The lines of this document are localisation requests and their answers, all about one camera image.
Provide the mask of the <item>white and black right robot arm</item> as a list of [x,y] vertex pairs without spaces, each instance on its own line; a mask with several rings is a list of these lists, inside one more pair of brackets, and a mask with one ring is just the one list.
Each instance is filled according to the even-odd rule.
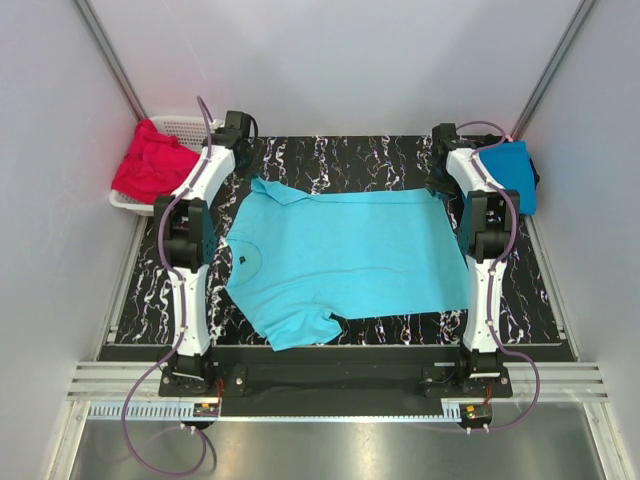
[[432,156],[439,178],[464,196],[457,241],[470,275],[470,305],[453,382],[472,397],[500,382],[504,372],[500,304],[518,226],[519,193],[505,189],[482,162],[481,153],[491,147],[464,139],[459,130],[454,123],[435,126]]

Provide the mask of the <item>light cyan t shirt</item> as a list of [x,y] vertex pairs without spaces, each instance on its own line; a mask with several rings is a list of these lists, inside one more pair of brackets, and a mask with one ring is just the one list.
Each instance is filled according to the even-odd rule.
[[470,304],[466,262],[426,189],[313,195],[256,178],[226,241],[227,292],[276,351],[329,342],[342,320]]

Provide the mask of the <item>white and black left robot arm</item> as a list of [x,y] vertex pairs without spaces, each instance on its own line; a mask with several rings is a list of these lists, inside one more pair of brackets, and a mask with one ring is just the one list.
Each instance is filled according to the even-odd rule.
[[171,283],[174,339],[162,360],[165,376],[196,396],[215,386],[207,327],[206,281],[218,248],[211,205],[223,183],[247,168],[254,157],[256,120],[248,113],[229,111],[214,127],[204,116],[205,139],[198,160],[172,193],[154,203],[156,243]]

